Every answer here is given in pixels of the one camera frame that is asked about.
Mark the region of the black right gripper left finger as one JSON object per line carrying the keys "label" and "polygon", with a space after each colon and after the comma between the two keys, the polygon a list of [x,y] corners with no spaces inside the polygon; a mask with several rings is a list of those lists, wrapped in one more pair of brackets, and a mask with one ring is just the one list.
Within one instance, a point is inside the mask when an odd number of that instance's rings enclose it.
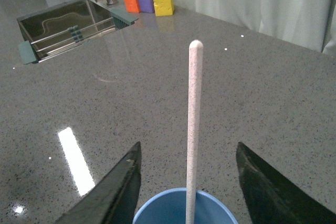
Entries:
{"label": "black right gripper left finger", "polygon": [[56,223],[132,223],[141,187],[141,143]]}

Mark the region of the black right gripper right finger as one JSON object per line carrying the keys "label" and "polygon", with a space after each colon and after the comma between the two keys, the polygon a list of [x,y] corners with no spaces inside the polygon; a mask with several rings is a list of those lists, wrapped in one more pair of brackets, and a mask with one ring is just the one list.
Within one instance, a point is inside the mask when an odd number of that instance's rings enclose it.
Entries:
{"label": "black right gripper right finger", "polygon": [[239,183],[253,223],[335,223],[311,198],[244,143],[236,150]]}

